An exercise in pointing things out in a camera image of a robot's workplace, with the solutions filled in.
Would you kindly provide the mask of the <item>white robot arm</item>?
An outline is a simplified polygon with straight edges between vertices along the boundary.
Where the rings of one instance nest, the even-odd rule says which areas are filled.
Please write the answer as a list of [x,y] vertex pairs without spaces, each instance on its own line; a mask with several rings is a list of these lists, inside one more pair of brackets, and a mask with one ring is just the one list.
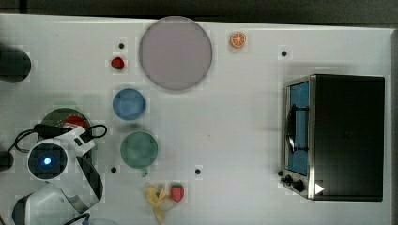
[[12,211],[15,225],[67,225],[102,198],[103,184],[84,157],[95,147],[88,127],[37,124],[41,138],[29,151],[27,170],[45,185],[20,198]]

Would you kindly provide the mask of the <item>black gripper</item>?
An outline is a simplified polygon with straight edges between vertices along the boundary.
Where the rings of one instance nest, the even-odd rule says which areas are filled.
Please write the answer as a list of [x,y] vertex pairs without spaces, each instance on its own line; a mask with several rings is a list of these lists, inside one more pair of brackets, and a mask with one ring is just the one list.
[[43,124],[36,124],[34,130],[42,139],[51,139],[71,131],[70,127],[55,127]]

